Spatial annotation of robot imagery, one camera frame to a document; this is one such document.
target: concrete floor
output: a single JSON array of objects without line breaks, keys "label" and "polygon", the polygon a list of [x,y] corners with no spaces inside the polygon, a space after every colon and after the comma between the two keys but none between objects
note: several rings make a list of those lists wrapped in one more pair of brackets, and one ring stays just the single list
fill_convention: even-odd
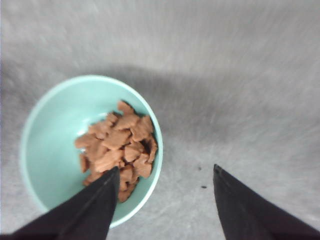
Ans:
[{"label": "concrete floor", "polygon": [[84,74],[135,88],[163,134],[152,196],[108,239],[224,239],[214,163],[320,229],[319,1],[1,1],[3,232],[40,214],[18,167],[30,110]]}]

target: mint green bowl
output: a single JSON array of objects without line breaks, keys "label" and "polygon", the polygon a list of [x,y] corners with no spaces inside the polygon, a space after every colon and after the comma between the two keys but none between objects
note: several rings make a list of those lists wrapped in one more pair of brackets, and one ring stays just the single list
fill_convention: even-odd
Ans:
[{"label": "mint green bowl", "polygon": [[124,100],[137,113],[150,115],[158,151],[152,173],[140,182],[124,203],[118,203],[110,227],[132,217],[153,192],[163,160],[163,141],[158,120],[144,98],[125,83],[106,76],[86,75],[65,81],[36,104],[23,129],[20,165],[23,180],[43,212],[63,203],[83,189],[88,173],[81,173],[80,151],[74,140],[88,125],[117,110]]}]

